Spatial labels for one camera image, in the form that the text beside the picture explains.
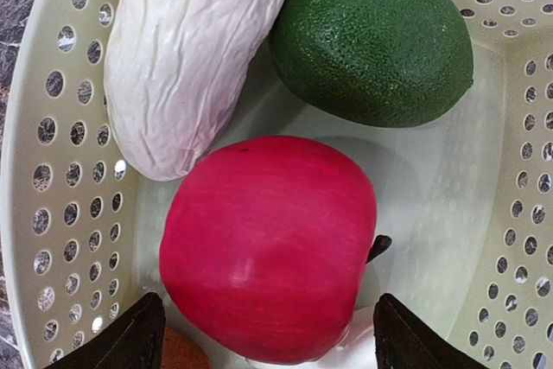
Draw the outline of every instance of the basket bottom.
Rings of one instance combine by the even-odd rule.
[[[476,82],[452,111],[419,128],[387,130],[348,123],[303,104],[280,83],[264,46],[251,63],[234,117],[215,146],[284,134],[312,138],[351,157],[375,187],[377,233],[394,241],[367,266],[357,308],[371,307],[390,292],[446,339],[471,283],[492,213],[505,117],[503,58],[478,45],[474,50]],[[160,282],[159,245],[180,182],[142,179],[139,185],[138,287],[164,297],[169,325],[203,347],[215,369],[250,368],[192,327]]]

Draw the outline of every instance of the fake fruit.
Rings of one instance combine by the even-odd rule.
[[[168,213],[163,283],[197,328],[248,359],[319,359],[346,334],[377,205],[325,144],[263,137],[215,151]]]
[[[105,56],[113,136],[154,181],[183,177],[226,125],[284,0],[120,0]]]
[[[270,33],[283,83],[306,103],[377,127],[415,127],[473,84],[452,0],[286,0]]]
[[[162,369],[211,369],[209,358],[185,335],[165,328]]]

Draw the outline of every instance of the brown egg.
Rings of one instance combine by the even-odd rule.
[[[165,328],[162,369],[211,369],[209,358],[185,335]]]

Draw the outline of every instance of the white plastic basket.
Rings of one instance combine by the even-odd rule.
[[[486,366],[553,367],[553,0],[454,1],[474,41],[475,83],[445,118],[381,130],[329,116],[282,86],[263,47],[218,147],[290,134],[343,151],[372,178],[378,231],[394,240],[368,267],[358,305],[388,291]],[[215,369],[246,368],[159,284],[179,183],[139,177],[110,136],[102,58],[117,5],[36,0],[23,38],[0,216],[23,361],[70,353],[153,289]]]

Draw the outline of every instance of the marble countertop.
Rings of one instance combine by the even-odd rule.
[[[0,144],[16,57],[34,0],[0,0]],[[0,256],[0,369],[22,368]]]

